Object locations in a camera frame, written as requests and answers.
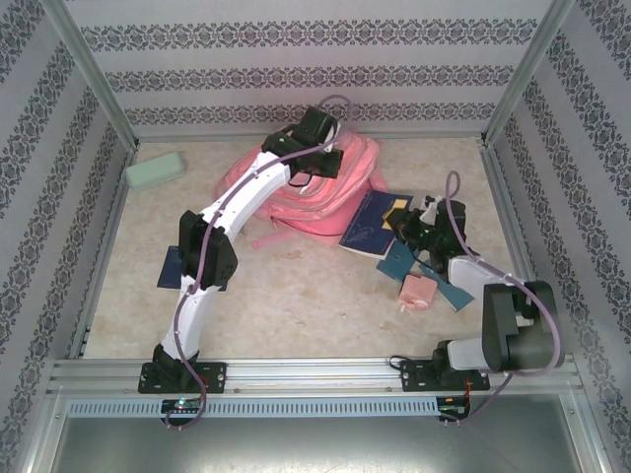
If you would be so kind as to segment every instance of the beige floor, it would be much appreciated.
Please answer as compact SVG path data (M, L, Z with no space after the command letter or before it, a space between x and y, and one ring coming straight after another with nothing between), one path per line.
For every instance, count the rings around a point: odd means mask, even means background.
M138 161L180 151L184 177L127 196L107 267L86 358L147 359L169 327L177 291L156 288L179 216L209 205L215 182L256 143L144 144ZM450 169L462 175L470 245L512 269L473 139L391 140L380 167L390 190L444 193ZM478 303L455 313L437 295L426 311L399 312L399 284L376 260L292 236L254 250L272 232L251 219L235 248L240 265L201 334L202 358L372 357L429 355L437 342L479 333Z

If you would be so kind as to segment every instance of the purple cable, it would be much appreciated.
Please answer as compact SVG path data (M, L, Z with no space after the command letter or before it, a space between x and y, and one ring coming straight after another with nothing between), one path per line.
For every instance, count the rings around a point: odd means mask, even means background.
M350 101L343 96L329 96L325 98L323 101L321 101L320 103L324 103L332 98L342 98L342 99L347 100L348 103L350 103ZM188 429L189 427L192 427L194 424L196 424L201 419L204 412L206 411L206 399L208 396L208 393L206 391L206 385L204 384L204 381L199 377L197 372L195 372L193 367L190 365L190 363L186 359L184 350L181 347L181 341L179 340L178 328L179 328L179 316L181 314L181 309L183 308L184 303L188 299L188 296L192 296L199 290L199 287L201 285L201 277L204 272L204 265L206 264L206 249L208 248L208 241L210 240L210 234L212 232L212 229L215 227L217 220L219 220L219 218L222 215L223 210L228 206L228 204L235 197L235 195L237 195L237 193L241 189L243 189L248 182L250 182L253 179L258 178L258 175L261 172L279 163L284 163L286 161L293 160L300 156L308 155L310 153L315 153L317 151L323 150L324 148L327 148L328 146L333 145L337 141L339 141L341 135L342 133L340 131L333 138L326 141L325 143L322 143L321 145L317 145L312 148L307 148L306 150L297 151L296 153L291 153L287 156L283 156L282 158L278 158L276 160L270 161L269 163L261 166L260 169L257 170L257 172L248 174L244 178L244 180L242 180L238 185L236 185L233 191L226 196L226 198L222 201L222 203L219 205L219 207L213 214L212 218L210 219L210 222L208 223L208 227L206 228L206 232L204 233L204 239L201 244L201 255L199 258L199 265L197 268L197 275L195 277L195 282L191 286L188 287L186 293L184 293L184 295L182 296L181 300L179 301L179 304L177 305L177 308L175 309L175 317L174 317L174 339L175 339L175 347L177 349L177 354L179 355L181 362L184 364L184 367L186 368L186 370L193 376L197 384L199 384L199 388L201 391L199 394L199 398L201 400L201 406L199 408L199 411L197 412L197 415L193 417L190 421L188 421L186 424L184 424L183 426L174 426L173 424L170 424L169 418L171 417L171 414L176 411L169 411L167 413L167 416L165 417L165 424L167 425L168 429L170 429L171 427L176 427L178 431L183 431L184 429Z
M451 192L451 184L452 184L453 176L456 177L456 190L454 192ZM456 218L454 217L454 211L452 210L452 199L456 196L459 190L460 190L460 174L457 171L452 170L450 171L449 174L447 174L447 181L445 183L445 202L447 203L447 213L449 214L450 222L452 224L452 227L454 228L454 233L456 234L458 243L460 243L460 246L462 247L464 252L468 256L470 256L473 259L473 261L475 261L476 264L479 264L483 268L488 269L496 276L513 284L516 288L518 288L520 291L526 294L530 298L530 300L537 306L537 308L539 309L539 312L541 312L541 314L543 315L543 318L545 318L545 321L550 326L550 331L552 332L552 340L554 341L554 352L552 353L552 359L550 360L550 363L548 363L545 368L538 370L536 372L515 372L515 374L519 376L539 376L539 375L547 374L556 366L556 364L559 362L559 358L561 357L561 336L559 334L559 329L557 328L556 323L554 323L554 319L552 318L552 315L550 314L549 310L546 308L543 302L529 288L524 286L520 281L518 281L514 277L506 274L504 271L497 269L495 266L487 263L486 261L482 261L482 259L479 256L476 256L475 254L473 254L473 252L468 248L468 246L464 242L464 238L462 237L462 234L460 233L459 228L457 227ZM495 392L489 398L487 398L486 401L480 407L478 407L475 411L473 411L473 413L471 413L466 419L459 421L459 423L461 425L466 424L475 416L477 416L480 412L485 410L489 406L489 404L491 404L491 402L493 402L497 398L497 396L500 395L500 393L508 385L511 379L513 379L512 372L509 373L509 375L506 377L504 382L498 386Z

